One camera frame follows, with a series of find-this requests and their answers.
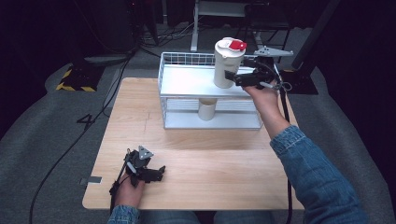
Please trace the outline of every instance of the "wooden tabletop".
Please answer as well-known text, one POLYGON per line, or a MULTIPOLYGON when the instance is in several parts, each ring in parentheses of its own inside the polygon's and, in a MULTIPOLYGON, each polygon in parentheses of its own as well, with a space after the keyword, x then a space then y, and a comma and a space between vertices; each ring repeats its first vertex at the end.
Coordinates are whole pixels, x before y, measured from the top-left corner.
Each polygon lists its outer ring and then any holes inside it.
MULTIPOLYGON (((287 178, 269 142, 264 128, 165 130, 157 79, 127 77, 92 170, 102 182, 88 185, 83 205, 108 209, 127 148, 143 146, 154 153, 148 168, 166 170, 145 186, 140 209, 287 209, 287 178)), ((294 196, 293 208, 303 209, 294 196)))

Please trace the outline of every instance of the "white cylindrical container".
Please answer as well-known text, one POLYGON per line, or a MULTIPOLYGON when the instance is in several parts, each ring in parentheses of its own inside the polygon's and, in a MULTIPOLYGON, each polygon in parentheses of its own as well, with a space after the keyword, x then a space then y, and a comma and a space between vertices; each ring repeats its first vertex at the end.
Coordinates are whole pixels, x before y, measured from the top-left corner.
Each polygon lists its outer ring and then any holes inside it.
POLYGON ((198 106, 198 117, 202 120, 211 120, 215 117, 216 98, 200 98, 198 106))
POLYGON ((224 71, 236 73, 244 59, 247 44, 241 40, 224 37, 215 45, 215 79, 216 86, 226 89, 233 85, 225 78, 224 71))

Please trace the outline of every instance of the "denim jacket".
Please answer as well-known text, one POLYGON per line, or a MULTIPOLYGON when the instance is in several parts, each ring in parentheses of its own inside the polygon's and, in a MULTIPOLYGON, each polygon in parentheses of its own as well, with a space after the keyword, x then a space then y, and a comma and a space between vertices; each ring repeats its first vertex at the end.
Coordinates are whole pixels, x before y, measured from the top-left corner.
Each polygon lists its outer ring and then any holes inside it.
MULTIPOLYGON (((305 208, 306 223, 367 223, 350 183, 296 126, 278 134, 270 145, 305 208)), ((120 205, 108 223, 137 223, 138 214, 137 209, 120 205)))

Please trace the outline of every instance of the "white wire basket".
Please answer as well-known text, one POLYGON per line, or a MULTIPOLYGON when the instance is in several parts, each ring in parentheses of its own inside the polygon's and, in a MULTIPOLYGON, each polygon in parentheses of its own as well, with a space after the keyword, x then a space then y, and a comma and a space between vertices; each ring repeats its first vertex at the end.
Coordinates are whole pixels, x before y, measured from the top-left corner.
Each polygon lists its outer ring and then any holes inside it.
MULTIPOLYGON (((238 74, 253 68, 239 67, 238 74)), ((241 87, 222 89, 214 82, 215 56, 203 53, 164 52, 158 87, 165 129, 250 129, 259 130, 262 121, 250 96, 241 87), (216 98, 215 116, 198 116, 200 98, 216 98)))

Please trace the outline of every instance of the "person's left hand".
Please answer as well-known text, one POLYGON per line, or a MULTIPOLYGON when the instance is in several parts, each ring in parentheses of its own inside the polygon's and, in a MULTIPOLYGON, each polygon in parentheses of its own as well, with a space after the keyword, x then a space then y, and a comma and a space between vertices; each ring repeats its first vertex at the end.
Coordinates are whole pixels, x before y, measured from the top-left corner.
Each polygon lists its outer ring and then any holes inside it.
POLYGON ((140 200, 143 195, 143 188, 145 187, 145 182, 139 180, 137 187, 135 188, 131 184, 131 180, 125 173, 120 179, 120 187, 117 191, 117 196, 114 206, 117 205, 128 205, 137 208, 140 204, 140 200))

